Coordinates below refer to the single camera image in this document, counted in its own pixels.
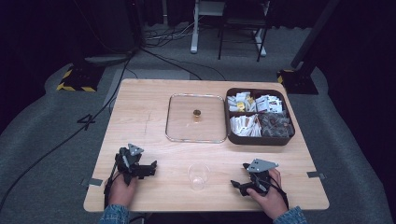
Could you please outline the brown divided storage box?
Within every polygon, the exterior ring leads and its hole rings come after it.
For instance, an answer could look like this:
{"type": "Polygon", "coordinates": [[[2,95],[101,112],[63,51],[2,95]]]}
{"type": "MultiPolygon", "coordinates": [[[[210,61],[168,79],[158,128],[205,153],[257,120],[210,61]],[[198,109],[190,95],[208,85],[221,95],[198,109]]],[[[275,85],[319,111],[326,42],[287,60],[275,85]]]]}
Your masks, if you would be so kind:
{"type": "Polygon", "coordinates": [[[274,95],[277,96],[281,101],[283,105],[283,111],[281,113],[285,113],[288,115],[290,118],[291,124],[294,129],[295,133],[295,128],[294,124],[292,122],[291,116],[289,109],[286,105],[285,97],[280,91],[276,90],[261,90],[261,89],[241,89],[241,88],[231,88],[227,90],[226,93],[226,102],[225,102],[225,114],[226,114],[226,127],[227,127],[227,135],[228,139],[237,145],[253,145],[253,146],[285,146],[289,140],[292,137],[286,137],[286,138],[281,138],[281,137],[266,137],[266,136],[261,136],[261,137],[245,137],[245,136],[237,136],[231,131],[231,126],[230,126],[230,118],[231,117],[239,117],[239,116],[251,116],[254,114],[257,114],[258,117],[260,114],[263,113],[270,113],[270,112],[258,112],[257,107],[255,112],[232,112],[229,110],[228,103],[227,103],[227,97],[228,96],[235,96],[238,92],[244,92],[244,91],[249,91],[250,95],[256,100],[257,98],[263,96],[263,95],[274,95]]]}

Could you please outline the person's left hand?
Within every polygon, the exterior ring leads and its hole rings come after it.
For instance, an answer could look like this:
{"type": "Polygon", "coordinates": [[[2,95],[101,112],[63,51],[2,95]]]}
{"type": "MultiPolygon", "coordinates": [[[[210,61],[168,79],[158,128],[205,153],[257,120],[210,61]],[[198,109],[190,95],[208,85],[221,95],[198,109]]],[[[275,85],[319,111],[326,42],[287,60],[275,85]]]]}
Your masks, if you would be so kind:
{"type": "Polygon", "coordinates": [[[135,177],[132,178],[130,184],[127,185],[124,181],[123,175],[119,175],[113,181],[108,196],[108,204],[128,207],[133,201],[136,188],[137,179],[135,177]]]}

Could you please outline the black metal chair frame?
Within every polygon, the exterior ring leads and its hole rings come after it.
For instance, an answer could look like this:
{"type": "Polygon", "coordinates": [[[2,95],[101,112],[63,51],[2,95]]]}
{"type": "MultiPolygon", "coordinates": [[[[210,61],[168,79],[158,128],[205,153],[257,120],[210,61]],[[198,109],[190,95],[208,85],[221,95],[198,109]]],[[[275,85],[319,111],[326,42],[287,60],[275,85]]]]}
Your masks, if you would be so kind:
{"type": "Polygon", "coordinates": [[[253,44],[258,50],[257,62],[266,55],[264,42],[270,28],[270,15],[273,0],[225,0],[219,27],[219,53],[225,42],[237,43],[237,40],[226,40],[224,32],[227,28],[251,30],[253,44]]]}

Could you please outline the black slanted stand pole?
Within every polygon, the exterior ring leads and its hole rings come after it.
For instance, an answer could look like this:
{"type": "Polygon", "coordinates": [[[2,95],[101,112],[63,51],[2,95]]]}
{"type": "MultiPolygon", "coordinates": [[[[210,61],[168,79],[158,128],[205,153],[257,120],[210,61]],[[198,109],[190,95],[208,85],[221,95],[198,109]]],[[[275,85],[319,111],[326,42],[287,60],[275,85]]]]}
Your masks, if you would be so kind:
{"type": "Polygon", "coordinates": [[[320,16],[318,17],[318,20],[311,29],[309,35],[307,36],[304,43],[298,50],[297,54],[291,61],[290,66],[292,68],[298,68],[299,64],[304,60],[305,56],[308,54],[308,51],[311,50],[311,48],[313,47],[314,42],[317,39],[320,31],[325,26],[330,16],[333,14],[339,2],[340,0],[330,0],[326,7],[323,9],[320,16]]]}

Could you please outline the person's right hand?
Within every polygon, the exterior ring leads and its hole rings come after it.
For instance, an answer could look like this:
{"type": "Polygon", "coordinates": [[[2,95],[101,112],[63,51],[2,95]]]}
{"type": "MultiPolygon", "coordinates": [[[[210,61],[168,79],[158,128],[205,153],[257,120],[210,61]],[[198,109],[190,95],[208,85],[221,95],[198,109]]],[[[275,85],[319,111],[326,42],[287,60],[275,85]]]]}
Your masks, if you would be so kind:
{"type": "Polygon", "coordinates": [[[254,189],[247,189],[248,195],[260,205],[262,211],[272,220],[276,220],[278,217],[288,211],[282,194],[278,191],[281,187],[281,176],[277,169],[271,169],[269,176],[272,177],[271,183],[275,187],[269,188],[269,191],[265,196],[261,196],[254,189]]]}

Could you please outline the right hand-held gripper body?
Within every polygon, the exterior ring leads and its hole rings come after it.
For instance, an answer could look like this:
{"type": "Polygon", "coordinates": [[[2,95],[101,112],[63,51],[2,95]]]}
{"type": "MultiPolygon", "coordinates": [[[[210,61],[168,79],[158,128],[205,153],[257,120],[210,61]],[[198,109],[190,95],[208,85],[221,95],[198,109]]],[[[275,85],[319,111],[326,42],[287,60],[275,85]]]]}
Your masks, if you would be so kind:
{"type": "Polygon", "coordinates": [[[278,185],[272,183],[272,177],[269,175],[269,171],[277,166],[276,162],[254,159],[246,168],[251,180],[247,189],[254,189],[261,196],[265,196],[270,188],[277,189],[278,185]]]}

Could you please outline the pile of white red packets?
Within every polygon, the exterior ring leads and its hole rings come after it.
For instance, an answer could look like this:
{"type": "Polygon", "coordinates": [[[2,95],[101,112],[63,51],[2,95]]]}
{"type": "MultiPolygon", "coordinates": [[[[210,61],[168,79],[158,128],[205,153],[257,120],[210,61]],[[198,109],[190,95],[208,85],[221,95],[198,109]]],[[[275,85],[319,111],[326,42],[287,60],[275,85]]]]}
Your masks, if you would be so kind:
{"type": "Polygon", "coordinates": [[[258,112],[281,113],[282,101],[274,95],[263,95],[255,100],[258,112]]]}

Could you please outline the pile of plain white sachets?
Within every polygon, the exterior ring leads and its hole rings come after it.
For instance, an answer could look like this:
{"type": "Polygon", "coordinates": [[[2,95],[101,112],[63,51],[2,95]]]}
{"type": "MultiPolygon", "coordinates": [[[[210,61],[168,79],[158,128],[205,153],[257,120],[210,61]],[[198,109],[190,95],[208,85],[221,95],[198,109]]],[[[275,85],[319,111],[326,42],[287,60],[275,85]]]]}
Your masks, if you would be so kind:
{"type": "Polygon", "coordinates": [[[257,114],[230,118],[231,131],[237,136],[261,137],[262,126],[257,114]]]}

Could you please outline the square glass lid gold knob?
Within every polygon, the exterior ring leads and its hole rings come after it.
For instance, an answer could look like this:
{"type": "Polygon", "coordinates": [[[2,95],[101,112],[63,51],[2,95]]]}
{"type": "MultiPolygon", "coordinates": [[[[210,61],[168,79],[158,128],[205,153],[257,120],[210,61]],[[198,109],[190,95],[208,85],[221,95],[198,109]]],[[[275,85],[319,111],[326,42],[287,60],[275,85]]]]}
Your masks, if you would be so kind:
{"type": "Polygon", "coordinates": [[[169,99],[165,135],[173,142],[219,144],[227,138],[221,96],[175,93],[169,99]]]}

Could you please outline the black yellow striped stand base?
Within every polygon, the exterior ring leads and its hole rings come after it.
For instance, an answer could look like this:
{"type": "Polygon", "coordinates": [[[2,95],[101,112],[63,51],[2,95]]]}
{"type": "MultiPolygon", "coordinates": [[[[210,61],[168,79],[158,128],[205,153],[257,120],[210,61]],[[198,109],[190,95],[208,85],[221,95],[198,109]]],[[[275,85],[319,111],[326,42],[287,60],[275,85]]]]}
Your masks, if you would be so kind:
{"type": "Polygon", "coordinates": [[[58,84],[57,91],[95,92],[105,71],[104,67],[79,68],[70,66],[58,84]]]}
{"type": "Polygon", "coordinates": [[[303,75],[298,70],[279,70],[276,72],[276,78],[288,94],[318,94],[311,76],[303,75]]]}

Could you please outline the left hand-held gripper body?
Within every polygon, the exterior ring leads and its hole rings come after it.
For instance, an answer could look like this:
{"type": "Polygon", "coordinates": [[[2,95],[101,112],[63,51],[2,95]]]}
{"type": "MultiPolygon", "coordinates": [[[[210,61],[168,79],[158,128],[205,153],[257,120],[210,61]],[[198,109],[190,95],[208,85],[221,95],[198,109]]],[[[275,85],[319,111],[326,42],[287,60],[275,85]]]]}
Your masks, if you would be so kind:
{"type": "Polygon", "coordinates": [[[141,179],[144,170],[150,170],[149,165],[140,165],[139,161],[144,150],[141,147],[129,144],[128,147],[121,147],[116,155],[116,165],[118,171],[123,175],[127,185],[133,177],[141,179]]]}

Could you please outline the pile of dark brown packets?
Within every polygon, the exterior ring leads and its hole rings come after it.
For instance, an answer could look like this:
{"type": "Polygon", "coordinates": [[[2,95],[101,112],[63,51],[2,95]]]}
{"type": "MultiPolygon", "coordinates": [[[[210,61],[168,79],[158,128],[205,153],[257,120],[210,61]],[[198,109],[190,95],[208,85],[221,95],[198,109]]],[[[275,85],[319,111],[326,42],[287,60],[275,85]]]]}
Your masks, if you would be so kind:
{"type": "Polygon", "coordinates": [[[260,114],[259,122],[262,126],[262,136],[286,138],[294,135],[290,118],[285,113],[260,114]]]}

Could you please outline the black upright column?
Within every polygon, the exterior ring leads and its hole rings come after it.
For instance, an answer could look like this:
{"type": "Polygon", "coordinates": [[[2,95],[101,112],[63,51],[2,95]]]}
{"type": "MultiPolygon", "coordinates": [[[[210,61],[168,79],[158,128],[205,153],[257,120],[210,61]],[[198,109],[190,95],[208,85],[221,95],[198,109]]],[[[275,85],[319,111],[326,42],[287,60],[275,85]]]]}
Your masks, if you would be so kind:
{"type": "Polygon", "coordinates": [[[141,49],[143,39],[143,19],[140,0],[123,0],[129,27],[133,37],[133,51],[141,49]]]}

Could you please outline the white desk frame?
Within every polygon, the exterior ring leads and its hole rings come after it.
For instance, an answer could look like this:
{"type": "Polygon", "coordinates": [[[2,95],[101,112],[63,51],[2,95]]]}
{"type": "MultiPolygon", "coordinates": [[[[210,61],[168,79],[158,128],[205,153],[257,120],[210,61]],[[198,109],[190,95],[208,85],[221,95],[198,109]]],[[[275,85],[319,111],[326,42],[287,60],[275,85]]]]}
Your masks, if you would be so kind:
{"type": "MultiPolygon", "coordinates": [[[[194,10],[193,10],[193,31],[191,38],[191,53],[196,53],[198,51],[198,40],[199,40],[199,20],[203,16],[214,16],[220,17],[222,15],[222,10],[224,7],[224,2],[215,2],[214,0],[194,0],[194,10]]],[[[256,41],[256,46],[261,57],[266,56],[265,48],[260,46],[262,39],[264,38],[263,29],[252,32],[254,40],[256,41]]]]}

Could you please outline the clear plastic cup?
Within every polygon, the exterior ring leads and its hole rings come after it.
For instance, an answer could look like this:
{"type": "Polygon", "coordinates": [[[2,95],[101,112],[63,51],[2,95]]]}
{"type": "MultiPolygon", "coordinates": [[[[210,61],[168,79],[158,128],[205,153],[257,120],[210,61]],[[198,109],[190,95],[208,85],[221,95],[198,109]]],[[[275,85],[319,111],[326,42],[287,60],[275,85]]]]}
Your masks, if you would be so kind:
{"type": "Polygon", "coordinates": [[[192,164],[188,169],[188,178],[193,190],[202,190],[210,176],[210,169],[204,163],[192,164]]]}

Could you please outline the pile of white yellow packets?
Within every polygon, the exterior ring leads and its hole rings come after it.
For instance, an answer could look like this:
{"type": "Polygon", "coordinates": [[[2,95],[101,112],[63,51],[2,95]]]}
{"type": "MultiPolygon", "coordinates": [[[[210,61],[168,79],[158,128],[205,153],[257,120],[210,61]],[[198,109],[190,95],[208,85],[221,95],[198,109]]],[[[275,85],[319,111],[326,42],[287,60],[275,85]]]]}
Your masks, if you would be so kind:
{"type": "Polygon", "coordinates": [[[256,103],[249,91],[238,92],[235,96],[228,96],[227,103],[232,112],[255,112],[256,103]]]}

